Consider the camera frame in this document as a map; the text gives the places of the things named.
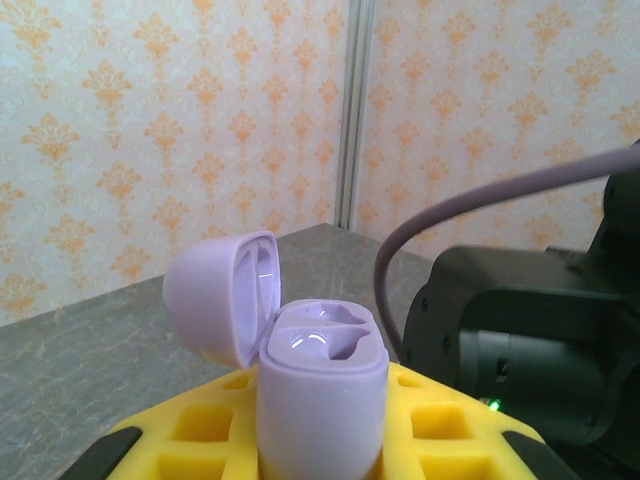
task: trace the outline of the green led light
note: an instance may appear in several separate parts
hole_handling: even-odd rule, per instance
[[[497,412],[498,410],[500,410],[501,405],[502,405],[502,402],[499,399],[491,400],[489,402],[489,408],[494,412]]]

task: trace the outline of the wallpaper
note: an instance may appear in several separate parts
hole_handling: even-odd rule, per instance
[[[0,325],[332,221],[348,2],[0,1]]]
[[[379,0],[356,230],[377,239],[495,179],[640,138],[635,0]],[[408,249],[589,245],[604,181],[487,208]]]

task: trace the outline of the table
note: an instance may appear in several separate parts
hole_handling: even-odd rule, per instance
[[[379,246],[326,224],[278,239],[283,304],[339,299],[377,315]],[[389,294],[401,329],[430,266],[406,252],[394,259]],[[3,327],[0,478],[55,479],[119,420],[230,370],[191,354],[169,331],[162,277]]]

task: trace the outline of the black device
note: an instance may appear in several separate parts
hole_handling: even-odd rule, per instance
[[[534,427],[581,478],[640,478],[640,170],[609,178],[587,252],[442,253],[403,350]]]

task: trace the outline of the yellow holder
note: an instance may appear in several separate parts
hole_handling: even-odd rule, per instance
[[[109,480],[259,480],[258,367],[239,370],[116,425],[142,437]],[[531,427],[397,364],[389,371],[387,418],[372,480],[535,480],[503,438]]]

